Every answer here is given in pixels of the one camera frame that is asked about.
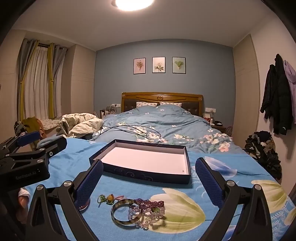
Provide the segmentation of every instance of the bed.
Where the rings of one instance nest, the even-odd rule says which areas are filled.
[[[137,101],[154,102],[157,105],[136,108]],[[159,102],[182,103],[182,106],[160,105]],[[94,133],[89,141],[68,138],[67,148],[51,158],[51,177],[42,184],[54,187],[60,186],[65,180],[73,180],[79,172],[88,169],[89,157],[114,139],[185,145],[192,173],[188,185],[156,183],[104,173],[92,193],[88,210],[83,214],[99,240],[120,238],[122,241],[197,241],[218,211],[195,172],[195,161],[199,157],[203,157],[209,166],[218,170],[226,180],[231,179],[239,186],[262,186],[271,213],[273,240],[280,240],[295,217],[294,204],[282,187],[255,160],[236,146],[231,137],[211,128],[209,123],[201,118],[202,102],[202,95],[123,93],[122,113],[109,115],[104,119],[102,130]],[[117,129],[110,129],[113,126],[117,126]],[[38,184],[27,188],[33,193]],[[99,195],[110,193],[132,199],[163,200],[166,219],[158,221],[148,231],[120,228],[110,217],[111,207],[106,204],[98,207],[96,202]],[[117,218],[126,219],[127,209],[119,209]],[[231,237],[241,209],[241,206],[237,208],[223,241]],[[57,211],[68,239],[75,240],[59,206]]]

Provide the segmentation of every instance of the person's hand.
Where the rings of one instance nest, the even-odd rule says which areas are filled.
[[[18,202],[20,206],[17,209],[16,217],[18,221],[20,221],[22,224],[25,224],[27,222],[28,211],[29,211],[29,208],[28,208],[29,198],[27,196],[20,196],[18,197]]]

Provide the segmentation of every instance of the pillow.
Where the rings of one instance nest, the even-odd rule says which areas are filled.
[[[157,106],[157,103],[148,103],[148,102],[137,102],[137,108],[144,106],[144,105],[150,105],[150,106]]]
[[[160,102],[160,104],[173,104],[173,105],[177,105],[179,107],[181,107],[182,103],[173,103],[173,102]]]

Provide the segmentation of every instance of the black jacket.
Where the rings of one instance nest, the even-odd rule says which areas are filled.
[[[263,102],[260,109],[265,119],[273,116],[274,133],[286,135],[293,122],[292,99],[288,79],[281,56],[276,55],[275,66],[270,65],[267,73]]]

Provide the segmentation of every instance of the curtain rod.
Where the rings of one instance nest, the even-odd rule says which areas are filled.
[[[50,45],[49,45],[49,44],[39,43],[38,46],[39,46],[39,47],[48,48]]]

